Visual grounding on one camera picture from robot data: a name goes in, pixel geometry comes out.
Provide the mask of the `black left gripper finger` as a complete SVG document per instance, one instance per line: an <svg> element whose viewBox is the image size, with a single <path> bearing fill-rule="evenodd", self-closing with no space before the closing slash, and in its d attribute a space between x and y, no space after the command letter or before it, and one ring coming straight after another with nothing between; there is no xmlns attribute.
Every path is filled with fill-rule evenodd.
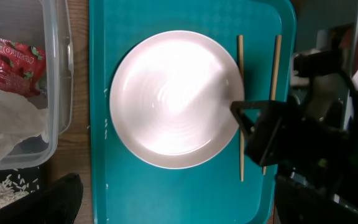
<svg viewBox="0 0 358 224"><path fill-rule="evenodd" d="M73 223L83 199L83 183L70 173L45 189L37 190L0 208L4 223Z"/></svg>

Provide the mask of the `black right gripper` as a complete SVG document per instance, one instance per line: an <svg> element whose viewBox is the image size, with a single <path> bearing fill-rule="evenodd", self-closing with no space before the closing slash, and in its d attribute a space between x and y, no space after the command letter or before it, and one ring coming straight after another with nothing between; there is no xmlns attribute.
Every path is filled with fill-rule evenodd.
<svg viewBox="0 0 358 224"><path fill-rule="evenodd" d="M247 137L245 154L257 165L288 164L311 174L350 169L349 132L305 116L296 103L233 101L231 113ZM352 211L288 177L275 177L275 206L282 224L358 224Z"/></svg>

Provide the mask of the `white tissue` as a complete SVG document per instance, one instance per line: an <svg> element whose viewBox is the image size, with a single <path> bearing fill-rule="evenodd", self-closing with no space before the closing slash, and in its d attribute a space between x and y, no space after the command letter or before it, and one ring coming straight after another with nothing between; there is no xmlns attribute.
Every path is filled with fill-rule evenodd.
<svg viewBox="0 0 358 224"><path fill-rule="evenodd" d="M48 111L29 98L0 90L0 162L26 139L41 136L48 142Z"/></svg>

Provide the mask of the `large pink plate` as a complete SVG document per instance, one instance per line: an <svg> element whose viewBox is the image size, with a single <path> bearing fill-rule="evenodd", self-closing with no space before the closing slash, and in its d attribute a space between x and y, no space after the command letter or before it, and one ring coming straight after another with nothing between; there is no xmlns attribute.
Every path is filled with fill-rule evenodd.
<svg viewBox="0 0 358 224"><path fill-rule="evenodd" d="M163 169L187 169L218 155L239 125L231 104L244 84L231 54L212 38L170 30L139 42L120 62L109 113L123 145Z"/></svg>

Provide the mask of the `wooden chopstick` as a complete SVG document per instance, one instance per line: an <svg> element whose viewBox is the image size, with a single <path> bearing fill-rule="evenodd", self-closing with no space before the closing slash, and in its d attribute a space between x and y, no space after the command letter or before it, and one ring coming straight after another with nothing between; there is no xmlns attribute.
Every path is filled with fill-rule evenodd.
<svg viewBox="0 0 358 224"><path fill-rule="evenodd" d="M241 83L244 84L244 36L238 35L237 36L237 66L239 72L241 74ZM240 163L240 180L241 182L244 181L244 148L245 148L245 139L244 134L240 131L240 139L239 139L239 163Z"/></svg>
<svg viewBox="0 0 358 224"><path fill-rule="evenodd" d="M271 85L270 85L270 100L275 100L275 98L276 98L281 46L282 46L282 36L277 35L275 38L275 51L274 51L274 58L273 58L272 80L271 80Z"/></svg>

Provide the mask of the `red snack wrapper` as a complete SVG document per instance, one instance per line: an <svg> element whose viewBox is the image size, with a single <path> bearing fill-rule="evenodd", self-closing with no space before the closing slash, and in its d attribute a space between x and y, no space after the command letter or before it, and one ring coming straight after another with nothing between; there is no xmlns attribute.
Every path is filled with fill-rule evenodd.
<svg viewBox="0 0 358 224"><path fill-rule="evenodd" d="M24 97L39 95L37 83L46 65L44 49L0 38L0 90Z"/></svg>

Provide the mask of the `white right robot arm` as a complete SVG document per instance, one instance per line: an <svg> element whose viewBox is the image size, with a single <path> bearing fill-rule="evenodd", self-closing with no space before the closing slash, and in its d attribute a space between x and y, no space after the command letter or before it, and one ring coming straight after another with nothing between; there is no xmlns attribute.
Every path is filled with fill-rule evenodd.
<svg viewBox="0 0 358 224"><path fill-rule="evenodd" d="M235 101L244 150L278 166L282 223L358 223L358 1L298 1L290 75L305 96Z"/></svg>

